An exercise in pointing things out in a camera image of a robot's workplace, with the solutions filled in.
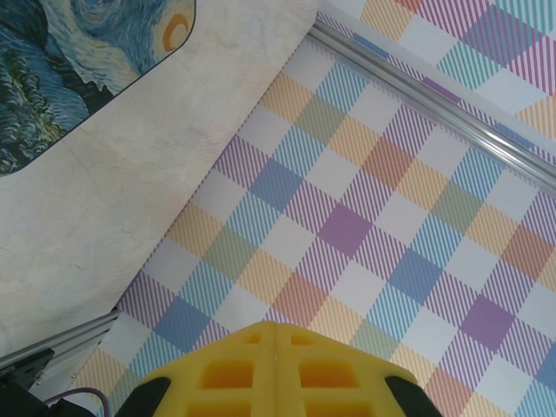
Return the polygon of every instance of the yellow foam piece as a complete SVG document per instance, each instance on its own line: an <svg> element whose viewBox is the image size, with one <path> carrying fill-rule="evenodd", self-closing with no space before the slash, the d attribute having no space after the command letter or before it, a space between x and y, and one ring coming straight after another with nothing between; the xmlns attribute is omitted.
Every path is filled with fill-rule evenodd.
<svg viewBox="0 0 556 417"><path fill-rule="evenodd" d="M149 374L171 380L155 417L403 417L385 382L405 369L328 337L270 321Z"/></svg>

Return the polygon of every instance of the marble surface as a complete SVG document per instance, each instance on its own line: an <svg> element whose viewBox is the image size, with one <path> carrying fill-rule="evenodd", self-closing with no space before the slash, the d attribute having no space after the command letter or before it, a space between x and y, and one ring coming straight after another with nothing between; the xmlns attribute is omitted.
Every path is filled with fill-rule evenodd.
<svg viewBox="0 0 556 417"><path fill-rule="evenodd" d="M317 0L199 0L186 44L0 179L0 355L108 313L312 25Z"/></svg>

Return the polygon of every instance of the checkered mat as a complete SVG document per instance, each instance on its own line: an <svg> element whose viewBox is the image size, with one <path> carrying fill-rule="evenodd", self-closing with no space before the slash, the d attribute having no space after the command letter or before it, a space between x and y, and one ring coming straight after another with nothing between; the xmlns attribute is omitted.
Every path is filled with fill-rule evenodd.
<svg viewBox="0 0 556 417"><path fill-rule="evenodd" d="M446 417L555 415L555 218L553 198L305 41L76 384L118 408L152 369L289 321L410 369Z"/></svg>

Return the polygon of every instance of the painting print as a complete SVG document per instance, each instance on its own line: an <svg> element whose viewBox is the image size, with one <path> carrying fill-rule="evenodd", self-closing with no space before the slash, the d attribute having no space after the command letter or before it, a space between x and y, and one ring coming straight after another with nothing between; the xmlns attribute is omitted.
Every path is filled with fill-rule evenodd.
<svg viewBox="0 0 556 417"><path fill-rule="evenodd" d="M0 175L182 46L194 21L195 0L2 0Z"/></svg>

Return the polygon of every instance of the plaid pattern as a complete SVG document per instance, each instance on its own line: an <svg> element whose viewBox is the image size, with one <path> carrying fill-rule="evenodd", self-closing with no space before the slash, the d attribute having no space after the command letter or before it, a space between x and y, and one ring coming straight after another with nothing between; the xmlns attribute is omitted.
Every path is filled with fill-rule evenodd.
<svg viewBox="0 0 556 417"><path fill-rule="evenodd" d="M556 139L556 6L550 0L328 0L328 3L545 136ZM322 14L319 18L397 64L395 58L359 34ZM411 71L410 75L441 89L432 80L423 80L425 77L417 71ZM471 113L478 111L469 109L454 94L449 95ZM507 129L502 125L496 128ZM556 165L555 155L524 138L514 138Z"/></svg>
<svg viewBox="0 0 556 417"><path fill-rule="evenodd" d="M556 414L556 201L303 42L120 301L78 386L253 322L410 369L446 417Z"/></svg>

